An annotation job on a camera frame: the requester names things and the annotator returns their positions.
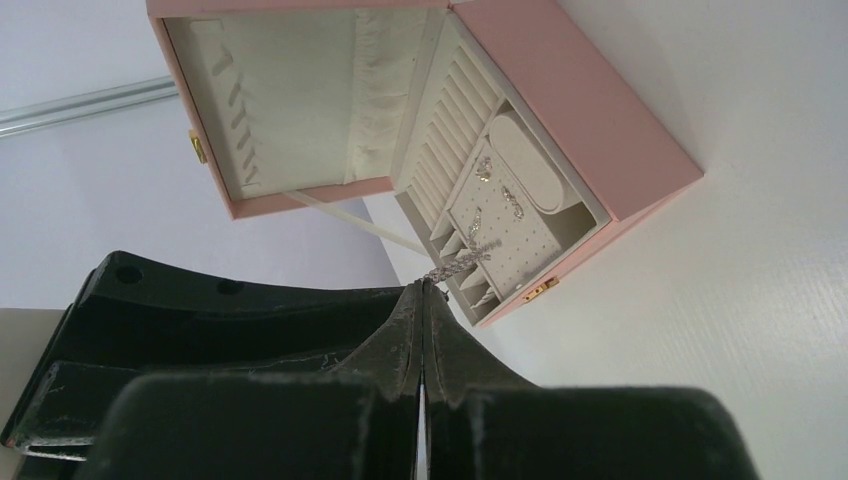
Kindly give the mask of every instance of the cream velvet lining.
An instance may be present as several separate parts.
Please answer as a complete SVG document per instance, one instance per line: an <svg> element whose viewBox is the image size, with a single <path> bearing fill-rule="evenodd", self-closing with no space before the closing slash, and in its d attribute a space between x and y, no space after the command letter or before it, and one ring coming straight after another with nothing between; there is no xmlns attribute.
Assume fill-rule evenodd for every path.
<svg viewBox="0 0 848 480"><path fill-rule="evenodd" d="M234 200L389 175L426 9L167 21Z"/></svg>

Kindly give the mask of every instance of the jewelry box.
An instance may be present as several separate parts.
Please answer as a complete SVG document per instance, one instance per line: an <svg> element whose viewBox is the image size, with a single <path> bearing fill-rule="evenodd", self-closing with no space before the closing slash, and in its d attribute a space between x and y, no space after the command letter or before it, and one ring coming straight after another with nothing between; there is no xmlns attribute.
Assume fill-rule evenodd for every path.
<svg viewBox="0 0 848 480"><path fill-rule="evenodd" d="M394 192L436 267L486 247L446 281L475 325L702 176L555 0L148 12L233 218Z"/></svg>

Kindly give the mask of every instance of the jewelry box lid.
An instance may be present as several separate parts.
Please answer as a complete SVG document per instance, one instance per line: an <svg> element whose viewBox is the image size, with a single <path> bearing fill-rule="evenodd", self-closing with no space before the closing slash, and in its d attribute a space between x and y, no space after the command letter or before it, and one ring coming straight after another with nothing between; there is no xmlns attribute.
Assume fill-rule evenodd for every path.
<svg viewBox="0 0 848 480"><path fill-rule="evenodd" d="M226 3L149 0L148 9L228 200L390 186L425 30L449 5Z"/></svg>

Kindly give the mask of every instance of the hole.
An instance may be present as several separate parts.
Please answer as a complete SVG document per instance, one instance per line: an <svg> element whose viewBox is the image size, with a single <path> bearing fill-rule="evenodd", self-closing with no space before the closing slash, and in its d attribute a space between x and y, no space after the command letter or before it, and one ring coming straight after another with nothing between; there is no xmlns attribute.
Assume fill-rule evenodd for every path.
<svg viewBox="0 0 848 480"><path fill-rule="evenodd" d="M221 295L235 295L244 290L244 282L224 279L218 282L217 290Z"/></svg>
<svg viewBox="0 0 848 480"><path fill-rule="evenodd" d="M115 278L117 278L119 282L127 285L138 283L143 277L144 275L141 273L141 270L139 270L138 267L133 267L130 265L118 267L118 270L115 271Z"/></svg>

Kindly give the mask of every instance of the gold latch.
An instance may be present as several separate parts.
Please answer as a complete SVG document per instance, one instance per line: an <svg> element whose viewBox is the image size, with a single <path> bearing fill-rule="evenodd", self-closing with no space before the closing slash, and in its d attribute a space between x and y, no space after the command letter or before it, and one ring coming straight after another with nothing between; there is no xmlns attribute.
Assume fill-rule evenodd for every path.
<svg viewBox="0 0 848 480"><path fill-rule="evenodd" d="M206 154L203 153L203 146L200 145L200 138L194 130L188 131L188 138L191 139L191 146L194 147L194 153L197 154L197 159L201 165L206 165Z"/></svg>
<svg viewBox="0 0 848 480"><path fill-rule="evenodd" d="M539 285L538 287L534 288L532 292L525 295L524 296L524 303L532 302L533 300L536 299L536 297L547 292L548 290L550 290L551 288L553 288L557 285L559 285L559 277L549 278L548 280L545 281L545 283Z"/></svg>

